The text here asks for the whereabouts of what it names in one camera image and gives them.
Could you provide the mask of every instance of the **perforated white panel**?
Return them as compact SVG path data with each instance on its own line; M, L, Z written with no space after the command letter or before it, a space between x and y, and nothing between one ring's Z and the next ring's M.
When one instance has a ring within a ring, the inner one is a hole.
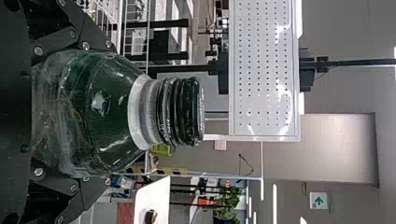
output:
M232 0L230 134L299 140L298 46L292 0Z

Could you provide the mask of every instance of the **green plastic bottle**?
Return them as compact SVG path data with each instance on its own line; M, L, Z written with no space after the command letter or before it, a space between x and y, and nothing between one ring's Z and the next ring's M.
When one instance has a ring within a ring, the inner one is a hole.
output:
M108 175L205 131L197 78L151 79L111 52L66 50L34 67L34 157L73 177Z

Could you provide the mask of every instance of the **bottle neck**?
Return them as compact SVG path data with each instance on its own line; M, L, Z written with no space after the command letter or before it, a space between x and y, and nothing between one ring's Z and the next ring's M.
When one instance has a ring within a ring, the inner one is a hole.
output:
M128 101L128 126L140 149L165 143L196 146L203 140L204 93L196 78L139 76Z

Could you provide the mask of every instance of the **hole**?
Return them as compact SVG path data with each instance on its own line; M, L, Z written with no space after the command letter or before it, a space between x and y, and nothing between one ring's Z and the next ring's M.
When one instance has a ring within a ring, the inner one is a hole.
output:
M4 0L4 5L6 5L6 7L8 8L8 10L12 11L12 12L16 12L19 11L20 8L20 4L18 4L17 0Z

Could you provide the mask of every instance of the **white table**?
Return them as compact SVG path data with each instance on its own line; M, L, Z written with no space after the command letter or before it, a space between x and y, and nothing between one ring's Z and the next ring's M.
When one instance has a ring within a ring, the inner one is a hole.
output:
M158 224L168 224L170 189L170 176L139 189L134 201L134 224L145 224L145 215L150 209L158 213Z

